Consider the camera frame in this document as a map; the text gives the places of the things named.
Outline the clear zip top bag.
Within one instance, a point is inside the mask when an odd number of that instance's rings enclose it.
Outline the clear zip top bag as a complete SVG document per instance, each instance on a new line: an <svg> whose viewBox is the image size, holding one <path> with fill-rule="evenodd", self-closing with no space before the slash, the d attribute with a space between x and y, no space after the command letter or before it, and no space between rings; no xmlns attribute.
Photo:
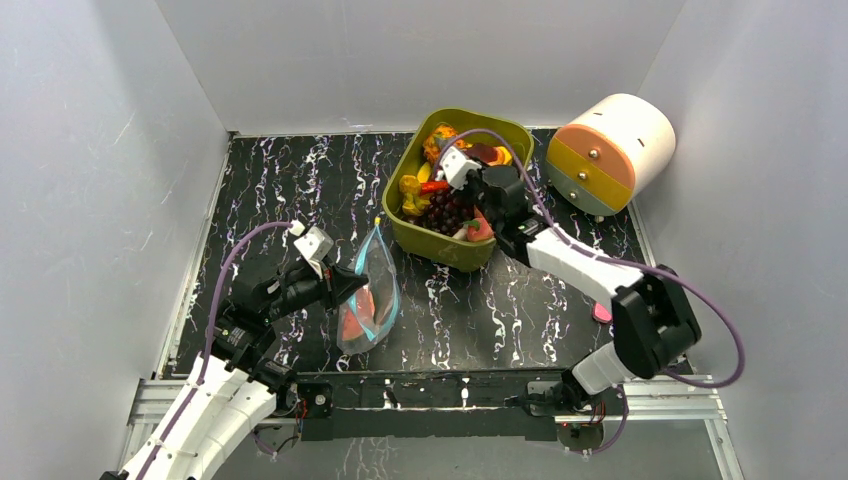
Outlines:
<svg viewBox="0 0 848 480"><path fill-rule="evenodd" d="M350 267L367 283L339 308L337 346L345 355L366 353L391 331L400 311L397 269L376 218Z"/></svg>

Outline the watermelon slice toy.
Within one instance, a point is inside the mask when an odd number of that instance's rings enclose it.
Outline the watermelon slice toy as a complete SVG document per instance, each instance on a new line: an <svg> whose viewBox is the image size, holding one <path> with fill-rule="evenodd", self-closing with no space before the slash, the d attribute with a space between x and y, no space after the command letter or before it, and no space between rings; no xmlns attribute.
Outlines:
<svg viewBox="0 0 848 480"><path fill-rule="evenodd" d="M341 317L341 340L352 342L359 339L372 341L377 336L375 303L368 286L360 288L339 309Z"/></svg>

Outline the red chili toy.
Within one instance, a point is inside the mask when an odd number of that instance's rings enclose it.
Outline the red chili toy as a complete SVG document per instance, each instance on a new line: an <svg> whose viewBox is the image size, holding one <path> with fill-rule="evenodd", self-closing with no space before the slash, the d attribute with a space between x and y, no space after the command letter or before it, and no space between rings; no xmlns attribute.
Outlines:
<svg viewBox="0 0 848 480"><path fill-rule="evenodd" d="M449 190L450 188L450 184L446 181L428 181L420 184L419 193L421 195L429 195L438 192L443 192Z"/></svg>

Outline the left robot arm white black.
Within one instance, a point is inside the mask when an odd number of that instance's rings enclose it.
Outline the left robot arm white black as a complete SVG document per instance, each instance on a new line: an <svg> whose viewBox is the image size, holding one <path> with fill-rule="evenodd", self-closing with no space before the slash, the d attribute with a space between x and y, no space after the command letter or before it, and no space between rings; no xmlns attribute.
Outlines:
<svg viewBox="0 0 848 480"><path fill-rule="evenodd" d="M135 455L105 479L211 479L258 423L294 411L291 368L267 352L275 320L318 304L337 310L368 282L364 270L299 258L255 285L236 283L216 309L211 342Z"/></svg>

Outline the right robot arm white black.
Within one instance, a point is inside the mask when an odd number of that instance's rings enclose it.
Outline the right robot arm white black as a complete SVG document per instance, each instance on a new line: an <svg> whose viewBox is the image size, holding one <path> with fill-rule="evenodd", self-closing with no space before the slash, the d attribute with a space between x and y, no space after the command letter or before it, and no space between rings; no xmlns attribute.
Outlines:
<svg viewBox="0 0 848 480"><path fill-rule="evenodd" d="M590 413L604 391L655 377L701 339L671 269L620 265L570 237L532 208L515 167L474 168L464 181L505 255L577 288L612 316L612 341L566 369L559 381L544 387L529 383L513 404L537 416Z"/></svg>

